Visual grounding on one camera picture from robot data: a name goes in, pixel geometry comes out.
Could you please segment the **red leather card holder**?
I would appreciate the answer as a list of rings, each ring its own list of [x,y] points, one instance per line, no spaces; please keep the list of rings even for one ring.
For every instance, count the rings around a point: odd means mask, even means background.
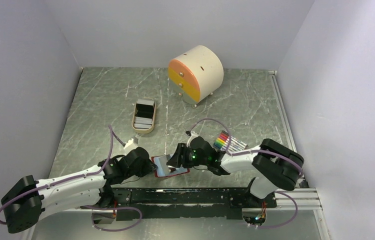
[[[187,174],[190,172],[190,170],[187,168],[183,168],[183,167],[176,168],[176,167],[167,166],[167,161],[170,160],[172,156],[173,154],[167,154],[167,155],[153,156],[151,158],[151,161],[156,165],[156,169],[154,171],[154,175],[156,178],[168,178],[168,177]]]

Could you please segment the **grey credit card stack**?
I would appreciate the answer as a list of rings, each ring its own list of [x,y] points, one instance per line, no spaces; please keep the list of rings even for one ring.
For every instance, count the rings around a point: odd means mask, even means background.
[[[139,98],[135,103],[133,127],[150,129],[154,122],[155,101],[151,98]]]

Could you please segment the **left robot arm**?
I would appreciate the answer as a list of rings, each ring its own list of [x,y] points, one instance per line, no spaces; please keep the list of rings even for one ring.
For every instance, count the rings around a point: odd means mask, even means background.
[[[20,178],[2,197],[0,213],[10,234],[23,232],[53,214],[85,206],[107,208],[114,202],[112,186],[130,177],[144,177],[157,166],[148,152],[136,147],[123,155],[108,157],[98,164],[61,177]]]

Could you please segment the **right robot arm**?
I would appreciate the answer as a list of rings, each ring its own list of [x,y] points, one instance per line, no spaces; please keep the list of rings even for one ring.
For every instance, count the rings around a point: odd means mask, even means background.
[[[240,171],[254,171],[245,194],[251,207],[258,207],[269,194],[278,189],[292,191],[303,175],[304,158],[284,145],[266,138],[260,145],[228,152],[213,148],[201,136],[192,135],[187,143],[179,143],[167,165],[190,169],[205,166],[217,176]]]

